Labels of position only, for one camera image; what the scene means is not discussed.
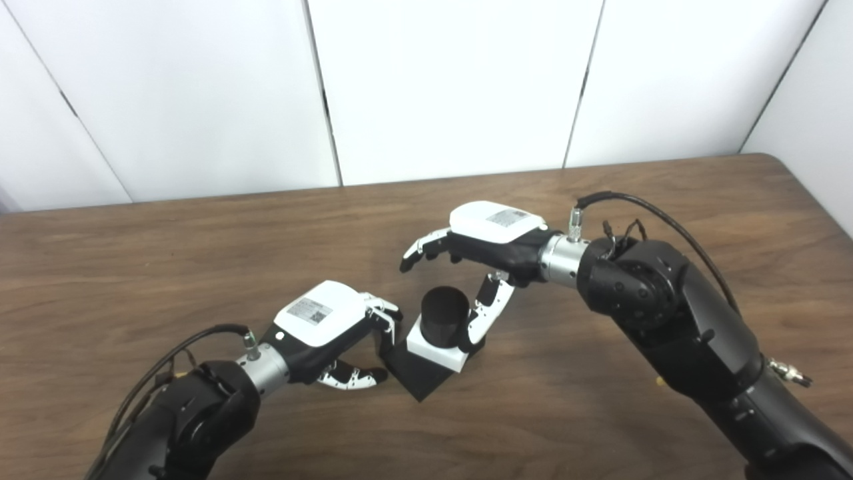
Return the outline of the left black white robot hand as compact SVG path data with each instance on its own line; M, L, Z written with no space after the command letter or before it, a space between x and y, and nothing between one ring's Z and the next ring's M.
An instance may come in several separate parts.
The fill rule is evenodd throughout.
M277 313L261 337L259 358L243 368L262 396L285 383L374 388L388 379L387 369L354 367L341 356L368 335L374 335L378 356L390 352L402 320L399 307L387 299L326 280Z

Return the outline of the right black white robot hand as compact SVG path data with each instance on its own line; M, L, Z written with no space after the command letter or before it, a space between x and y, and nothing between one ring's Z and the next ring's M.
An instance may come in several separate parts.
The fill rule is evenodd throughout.
M490 267L472 305L461 307L461 322L451 343L471 353L486 337L515 289L546 283L546 250L563 237L545 219L492 201L464 203L450 212L448 227L429 232L405 250L400 273L423 259L447 254L453 263L472 261Z

